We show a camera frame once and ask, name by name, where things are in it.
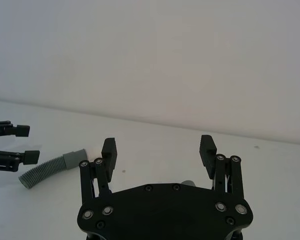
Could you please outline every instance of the black mounting plate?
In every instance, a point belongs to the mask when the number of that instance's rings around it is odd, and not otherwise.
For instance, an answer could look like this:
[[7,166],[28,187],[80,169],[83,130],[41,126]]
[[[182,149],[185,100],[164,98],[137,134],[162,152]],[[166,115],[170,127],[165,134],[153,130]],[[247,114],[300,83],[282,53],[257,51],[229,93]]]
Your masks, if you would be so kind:
[[[226,211],[218,211],[217,203],[223,203]],[[245,206],[247,213],[238,213],[236,205]],[[107,206],[113,212],[103,215]],[[93,215],[84,219],[87,210]],[[224,240],[252,220],[252,210],[243,198],[178,183],[144,185],[96,197],[86,201],[77,216],[89,239],[106,240]]]

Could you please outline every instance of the white tabletop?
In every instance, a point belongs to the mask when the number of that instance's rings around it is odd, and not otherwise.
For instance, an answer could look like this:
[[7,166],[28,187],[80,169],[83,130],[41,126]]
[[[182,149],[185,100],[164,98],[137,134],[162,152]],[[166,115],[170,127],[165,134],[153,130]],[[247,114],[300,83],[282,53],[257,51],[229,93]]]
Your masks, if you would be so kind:
[[[193,180],[210,188],[199,155],[205,132],[0,102],[0,121],[30,125],[28,138],[0,137],[0,150],[40,150],[39,163],[82,148],[98,157],[115,137],[113,192],[147,183]],[[300,239],[300,145],[211,133],[219,153],[242,158],[244,195],[253,210],[247,240]],[[18,172],[0,172],[0,240],[85,240],[77,225],[79,169],[58,173],[28,190]]]

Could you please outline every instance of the screw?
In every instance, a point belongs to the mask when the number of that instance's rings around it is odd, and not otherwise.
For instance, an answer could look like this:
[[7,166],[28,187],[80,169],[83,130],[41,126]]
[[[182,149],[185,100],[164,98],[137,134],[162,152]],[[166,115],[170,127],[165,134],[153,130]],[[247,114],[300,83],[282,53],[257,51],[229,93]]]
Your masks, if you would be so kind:
[[240,214],[247,214],[248,213],[248,210],[245,206],[241,205],[241,204],[238,204],[235,206],[235,210],[240,213]]
[[224,160],[224,159],[225,159],[224,156],[222,156],[222,155],[217,155],[216,158],[217,158],[218,160]]
[[103,161],[104,160],[102,158],[98,158],[98,159],[95,160],[95,163],[96,164],[102,164]]
[[88,165],[88,163],[86,162],[86,161],[83,161],[82,163],[80,163],[80,166],[81,167],[85,167],[85,166],[87,166]]
[[112,214],[112,212],[114,211],[114,208],[112,206],[106,206],[103,210],[102,210],[102,214],[103,215],[110,215]]
[[96,224],[96,227],[98,229],[103,229],[105,227],[105,222],[104,221],[98,221],[98,223]]
[[180,185],[179,185],[179,184],[174,184],[174,185],[172,186],[172,189],[173,189],[173,190],[176,190],[176,191],[179,191],[179,190],[180,190]]
[[144,187],[144,190],[146,190],[147,192],[151,192],[153,189],[153,187],[151,185],[147,185]]
[[217,203],[215,204],[215,208],[216,208],[218,211],[220,211],[220,212],[224,212],[224,211],[227,210],[226,205],[224,205],[222,202],[217,202]]
[[235,224],[235,220],[232,218],[232,217],[227,217],[225,219],[226,223],[229,224],[229,225],[234,225]]
[[83,219],[90,219],[93,216],[94,212],[92,210],[87,210],[83,213]]
[[240,158],[238,158],[237,156],[233,156],[233,157],[232,157],[232,160],[233,160],[234,162],[239,162],[239,161],[240,161]]

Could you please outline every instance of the gray flexible hose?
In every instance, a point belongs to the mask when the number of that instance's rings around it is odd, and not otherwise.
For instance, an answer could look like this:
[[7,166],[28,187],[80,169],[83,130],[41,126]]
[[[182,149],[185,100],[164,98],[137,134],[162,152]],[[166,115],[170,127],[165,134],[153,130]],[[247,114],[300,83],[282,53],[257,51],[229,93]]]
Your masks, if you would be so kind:
[[56,173],[77,167],[83,160],[88,160],[86,150],[72,151],[30,169],[22,174],[19,180],[27,189],[31,189]]

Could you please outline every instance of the white wall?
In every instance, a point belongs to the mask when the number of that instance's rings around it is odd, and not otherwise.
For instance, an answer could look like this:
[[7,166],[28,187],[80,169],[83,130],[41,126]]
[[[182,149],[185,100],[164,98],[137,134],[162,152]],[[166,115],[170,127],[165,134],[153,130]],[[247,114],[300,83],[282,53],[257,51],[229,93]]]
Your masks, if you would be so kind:
[[[29,138],[0,137],[0,150],[40,150],[42,163],[115,137],[111,189],[192,179],[210,188],[199,155],[204,132],[0,102],[0,120],[31,126]],[[245,199],[254,220],[246,240],[300,240],[300,145],[211,133],[219,153],[242,158]],[[0,240],[85,239],[77,226],[79,170],[59,173],[31,190],[20,171],[0,172]]]
[[300,143],[300,0],[0,0],[0,100]]

